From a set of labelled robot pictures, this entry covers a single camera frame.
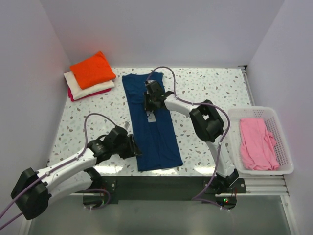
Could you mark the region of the blue mickey t-shirt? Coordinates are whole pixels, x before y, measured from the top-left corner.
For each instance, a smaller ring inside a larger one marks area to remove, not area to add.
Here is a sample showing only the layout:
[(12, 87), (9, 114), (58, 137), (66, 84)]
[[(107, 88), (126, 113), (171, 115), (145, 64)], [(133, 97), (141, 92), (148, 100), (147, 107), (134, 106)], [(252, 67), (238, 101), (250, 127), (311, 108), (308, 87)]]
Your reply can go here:
[(133, 135), (141, 155), (139, 171), (174, 168), (183, 165), (170, 112), (144, 110), (145, 81), (148, 75), (128, 74), (122, 83), (129, 107)]

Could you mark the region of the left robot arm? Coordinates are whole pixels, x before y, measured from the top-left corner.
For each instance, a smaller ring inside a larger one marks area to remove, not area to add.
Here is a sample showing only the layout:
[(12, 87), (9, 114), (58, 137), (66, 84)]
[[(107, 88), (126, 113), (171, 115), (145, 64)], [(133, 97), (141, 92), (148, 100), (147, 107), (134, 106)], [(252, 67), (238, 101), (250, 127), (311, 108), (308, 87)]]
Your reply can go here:
[(75, 192), (96, 192), (102, 177), (95, 165), (112, 155), (123, 159), (141, 155), (132, 134), (121, 126), (101, 135), (71, 157), (40, 170), (24, 170), (11, 192), (11, 198), (27, 220), (41, 215), (50, 204)]

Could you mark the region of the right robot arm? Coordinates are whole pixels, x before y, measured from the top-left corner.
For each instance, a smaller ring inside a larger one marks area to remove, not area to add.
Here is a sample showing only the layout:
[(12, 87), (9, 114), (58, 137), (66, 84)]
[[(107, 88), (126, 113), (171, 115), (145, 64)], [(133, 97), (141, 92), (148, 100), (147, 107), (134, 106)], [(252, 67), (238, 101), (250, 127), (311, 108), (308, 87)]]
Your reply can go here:
[(218, 113), (219, 107), (210, 100), (200, 103), (184, 101), (176, 97), (173, 91), (164, 91), (161, 85), (153, 80), (145, 82), (144, 109), (155, 111), (161, 108), (175, 111), (191, 119), (195, 134), (206, 143), (215, 162), (215, 172), (207, 184), (217, 194), (230, 192), (235, 187), (239, 174), (231, 161), (223, 140), (230, 129), (230, 120), (225, 112), (227, 128)]

